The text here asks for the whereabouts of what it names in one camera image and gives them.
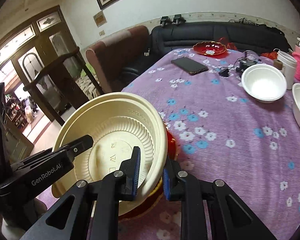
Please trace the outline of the cream plastic bowl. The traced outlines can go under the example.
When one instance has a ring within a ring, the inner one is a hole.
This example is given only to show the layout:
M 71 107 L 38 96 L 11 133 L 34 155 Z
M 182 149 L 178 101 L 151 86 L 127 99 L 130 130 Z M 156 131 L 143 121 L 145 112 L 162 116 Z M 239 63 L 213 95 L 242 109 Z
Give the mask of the cream plastic bowl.
M 109 93 L 77 109 L 61 127 L 54 150 L 84 135 L 92 148 L 75 157 L 74 168 L 55 182 L 52 194 L 59 198 L 79 180 L 102 180 L 141 150 L 138 194 L 133 202 L 120 202 L 119 215 L 141 205 L 159 182 L 167 157 L 167 132 L 158 111 L 144 98 L 125 92 Z

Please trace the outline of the dark wooden chair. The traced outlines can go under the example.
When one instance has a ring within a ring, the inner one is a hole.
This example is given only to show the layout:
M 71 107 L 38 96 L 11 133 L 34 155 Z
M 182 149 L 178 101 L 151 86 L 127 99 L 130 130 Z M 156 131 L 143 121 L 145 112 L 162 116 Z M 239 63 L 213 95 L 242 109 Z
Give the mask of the dark wooden chair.
M 64 61 L 74 57 L 76 61 L 81 65 L 82 69 L 85 71 L 86 75 L 89 77 L 90 81 L 96 88 L 97 92 L 100 95 L 104 94 L 102 87 L 98 84 L 97 80 L 94 78 L 92 72 L 87 68 L 83 59 L 79 56 L 79 47 L 76 47 L 72 52 L 63 54 L 57 59 L 53 60 L 47 66 L 43 67 L 42 70 L 36 74 L 33 81 L 26 84 L 24 86 L 25 91 L 31 91 L 37 94 L 37 96 L 42 100 L 45 107 L 49 109 L 53 118 L 62 126 L 65 121 L 63 118 L 54 110 L 52 106 L 50 106 L 47 100 L 43 97 L 43 95 L 39 94 L 39 89 L 37 88 L 37 84 L 40 80 L 42 80 L 45 76 L 49 76 L 52 82 L 55 84 L 57 89 L 61 92 L 61 94 L 66 98 L 66 100 L 75 108 L 78 109 L 83 104 L 89 101 L 88 97 L 84 94 L 84 92 L 80 89 L 77 83 L 73 80 L 70 73 L 67 71 Z

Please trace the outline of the wooden glass door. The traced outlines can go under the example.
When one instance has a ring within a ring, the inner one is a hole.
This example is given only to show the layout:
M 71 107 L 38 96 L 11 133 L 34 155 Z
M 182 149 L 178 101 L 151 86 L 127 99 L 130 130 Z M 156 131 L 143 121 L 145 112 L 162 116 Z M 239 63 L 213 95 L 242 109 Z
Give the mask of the wooden glass door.
M 60 6 L 47 9 L 25 20 L 0 40 L 0 82 L 9 83 L 12 81 L 10 75 L 14 74 L 22 85 L 26 85 L 43 67 L 76 47 Z M 64 65 L 76 81 L 82 71 L 81 65 L 74 57 L 65 60 Z M 73 107 L 49 76 L 40 80 L 37 88 L 61 117 Z M 28 93 L 49 120 L 56 121 L 37 94 Z

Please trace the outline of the black smartphone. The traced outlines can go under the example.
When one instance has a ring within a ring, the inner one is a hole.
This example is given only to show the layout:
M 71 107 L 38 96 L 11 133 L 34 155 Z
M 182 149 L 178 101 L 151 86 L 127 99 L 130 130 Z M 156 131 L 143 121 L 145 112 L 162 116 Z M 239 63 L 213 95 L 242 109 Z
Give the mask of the black smartphone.
M 197 75 L 209 70 L 207 66 L 189 59 L 188 57 L 181 57 L 179 59 L 172 60 L 171 64 L 179 67 L 189 75 Z

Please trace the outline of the black power adapter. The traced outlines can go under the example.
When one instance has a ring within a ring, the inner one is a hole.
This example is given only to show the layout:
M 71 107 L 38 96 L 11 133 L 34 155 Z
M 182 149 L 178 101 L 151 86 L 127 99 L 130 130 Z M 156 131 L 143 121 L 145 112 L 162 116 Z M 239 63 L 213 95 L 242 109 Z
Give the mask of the black power adapter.
M 221 68 L 220 71 L 218 72 L 219 76 L 221 76 L 221 77 L 229 77 L 230 76 L 230 74 L 229 74 L 230 69 L 231 68 Z

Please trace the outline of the small framed certificate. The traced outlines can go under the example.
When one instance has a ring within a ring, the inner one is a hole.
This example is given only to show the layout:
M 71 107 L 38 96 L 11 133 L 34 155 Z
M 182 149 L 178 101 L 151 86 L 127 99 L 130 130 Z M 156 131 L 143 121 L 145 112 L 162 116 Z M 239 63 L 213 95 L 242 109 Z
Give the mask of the small framed certificate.
M 107 23 L 106 17 L 102 10 L 99 11 L 96 15 L 94 15 L 93 19 L 98 28 Z

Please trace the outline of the black leather sofa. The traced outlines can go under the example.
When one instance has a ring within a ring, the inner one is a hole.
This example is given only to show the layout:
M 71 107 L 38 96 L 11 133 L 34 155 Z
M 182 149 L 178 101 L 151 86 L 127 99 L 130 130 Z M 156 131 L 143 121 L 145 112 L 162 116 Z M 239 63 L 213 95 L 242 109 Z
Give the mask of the black leather sofa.
M 203 41 L 230 42 L 239 51 L 252 50 L 258 55 L 274 49 L 287 52 L 291 48 L 281 30 L 265 24 L 192 22 L 157 26 L 146 39 L 143 52 L 123 67 L 120 80 L 126 87 L 170 51 L 191 48 Z

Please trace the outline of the small red plate far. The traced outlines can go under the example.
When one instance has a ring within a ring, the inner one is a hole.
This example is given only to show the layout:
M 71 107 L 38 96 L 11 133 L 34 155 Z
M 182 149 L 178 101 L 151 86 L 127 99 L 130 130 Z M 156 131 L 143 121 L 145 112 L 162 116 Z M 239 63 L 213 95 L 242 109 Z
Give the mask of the small red plate far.
M 193 46 L 193 50 L 204 56 L 217 56 L 225 53 L 227 48 L 221 42 L 204 41 Z

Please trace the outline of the red plastic bag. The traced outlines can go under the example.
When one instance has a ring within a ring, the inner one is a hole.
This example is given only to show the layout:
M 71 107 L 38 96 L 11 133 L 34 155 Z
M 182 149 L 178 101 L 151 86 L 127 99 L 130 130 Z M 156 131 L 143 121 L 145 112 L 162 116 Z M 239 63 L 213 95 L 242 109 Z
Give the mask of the red plastic bag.
M 226 49 L 237 50 L 235 44 L 233 42 L 230 42 L 227 37 L 221 37 L 217 40 L 217 42 L 220 43 Z

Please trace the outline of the black gripper on sofa right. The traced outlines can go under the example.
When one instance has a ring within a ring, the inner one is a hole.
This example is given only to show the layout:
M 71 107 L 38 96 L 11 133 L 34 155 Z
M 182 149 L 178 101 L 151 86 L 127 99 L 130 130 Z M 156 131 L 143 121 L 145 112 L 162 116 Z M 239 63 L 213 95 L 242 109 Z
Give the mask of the black gripper on sofa right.
M 185 20 L 185 18 L 183 18 L 183 16 L 181 14 L 174 15 L 174 18 L 173 18 L 173 21 L 172 21 L 173 24 L 180 25 L 180 24 L 183 24 L 185 22 L 186 22 L 186 20 Z

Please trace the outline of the white plastic jar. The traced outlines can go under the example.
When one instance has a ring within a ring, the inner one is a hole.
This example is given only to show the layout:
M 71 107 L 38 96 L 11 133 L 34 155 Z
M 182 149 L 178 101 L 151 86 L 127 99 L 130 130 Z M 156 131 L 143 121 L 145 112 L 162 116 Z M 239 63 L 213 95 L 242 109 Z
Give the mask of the white plastic jar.
M 294 75 L 296 71 L 297 61 L 290 54 L 279 50 L 277 53 L 277 59 L 282 62 L 283 67 L 281 72 L 286 78 L 287 89 L 291 90 L 294 84 Z

